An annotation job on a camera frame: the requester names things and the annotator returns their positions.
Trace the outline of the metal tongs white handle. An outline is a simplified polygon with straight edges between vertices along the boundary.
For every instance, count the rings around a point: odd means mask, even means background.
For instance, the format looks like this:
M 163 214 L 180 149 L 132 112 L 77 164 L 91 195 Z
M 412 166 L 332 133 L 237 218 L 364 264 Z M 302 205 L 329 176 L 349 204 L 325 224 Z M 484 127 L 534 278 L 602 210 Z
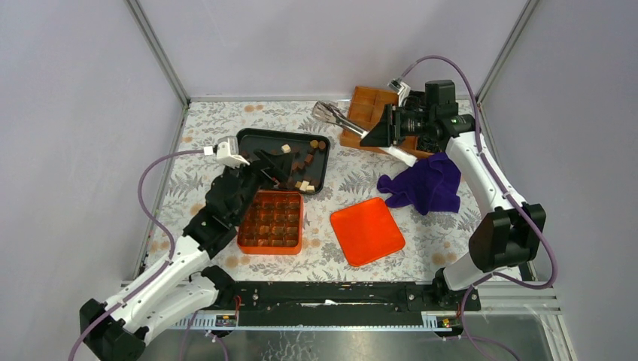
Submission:
M 344 130 L 354 133 L 360 140 L 363 140 L 369 133 L 363 127 L 358 126 L 356 123 L 349 120 L 337 108 L 334 102 L 317 101 L 312 108 L 311 115 L 316 120 L 339 126 Z M 408 167 L 414 166 L 418 161 L 416 156 L 411 155 L 396 146 L 376 147 L 376 149 L 397 158 L 401 162 L 404 162 Z

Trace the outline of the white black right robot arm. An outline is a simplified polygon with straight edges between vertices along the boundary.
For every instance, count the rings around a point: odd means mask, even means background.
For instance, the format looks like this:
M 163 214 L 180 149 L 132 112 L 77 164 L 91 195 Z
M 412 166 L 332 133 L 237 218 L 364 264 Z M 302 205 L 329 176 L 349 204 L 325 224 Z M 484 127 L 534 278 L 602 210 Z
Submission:
M 469 238 L 467 254 L 438 270 L 433 280 L 434 305 L 449 310 L 481 279 L 534 260 L 546 213 L 540 204 L 530 204 L 521 196 L 493 164 L 477 117 L 459 112 L 452 80 L 428 81 L 418 93 L 402 81 L 394 80 L 391 86 L 399 104 L 384 106 L 380 120 L 364 133 L 360 146 L 378 147 L 406 161 L 406 152 L 399 148 L 406 137 L 435 141 L 466 179 L 482 215 Z

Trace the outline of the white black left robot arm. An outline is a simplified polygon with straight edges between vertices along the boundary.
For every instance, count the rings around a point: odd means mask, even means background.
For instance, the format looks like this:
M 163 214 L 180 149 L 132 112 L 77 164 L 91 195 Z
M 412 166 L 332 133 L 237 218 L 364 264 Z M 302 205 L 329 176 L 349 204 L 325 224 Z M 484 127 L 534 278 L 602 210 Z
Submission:
M 254 151 L 245 159 L 221 144 L 196 151 L 224 166 L 205 194 L 205 205 L 169 236 L 168 253 L 103 302 L 90 299 L 79 311 L 81 334 L 68 359 L 85 344 L 100 360 L 137 360 L 154 337 L 182 317 L 211 305 L 229 306 L 233 290 L 209 262 L 238 234 L 257 193 L 290 177 L 294 156 Z

